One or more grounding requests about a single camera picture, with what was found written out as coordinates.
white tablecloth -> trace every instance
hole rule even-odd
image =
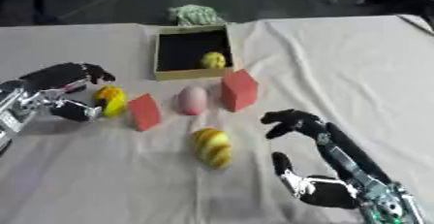
[[[42,116],[0,158],[0,223],[360,222],[356,211],[295,200],[273,174],[270,153],[281,150],[302,175],[334,175],[313,141],[298,134],[265,140],[262,115],[289,108],[339,125],[434,214],[429,31],[398,16],[261,20],[229,30],[238,68],[260,83],[258,102],[237,113],[221,108],[219,79],[153,80],[157,27],[0,28],[0,81],[60,62],[96,63],[130,99],[150,93],[164,119],[140,133],[127,114],[85,124]],[[187,85],[209,90],[204,114],[173,108]],[[97,88],[77,97],[88,100]],[[232,139],[227,170],[209,170],[190,152],[189,134],[203,127]]]

striped ball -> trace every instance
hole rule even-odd
[[[223,169],[231,162],[231,143],[229,137],[214,128],[205,128],[193,134],[193,150],[208,166]]]

wooden box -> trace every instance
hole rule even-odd
[[[225,68],[201,67],[201,59],[211,51],[225,56]],[[231,73],[233,67],[231,42],[225,25],[160,28],[155,49],[156,80],[222,77]]]

red block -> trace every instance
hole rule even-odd
[[[237,112],[256,102],[258,83],[245,71],[228,74],[222,80],[222,101],[232,112]]]
[[[161,122],[160,111],[151,95],[145,94],[128,103],[128,109],[139,131],[146,131]]]

crumpled fabric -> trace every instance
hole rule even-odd
[[[169,9],[170,19],[177,21],[179,26],[226,24],[217,12],[205,6],[185,5]]]

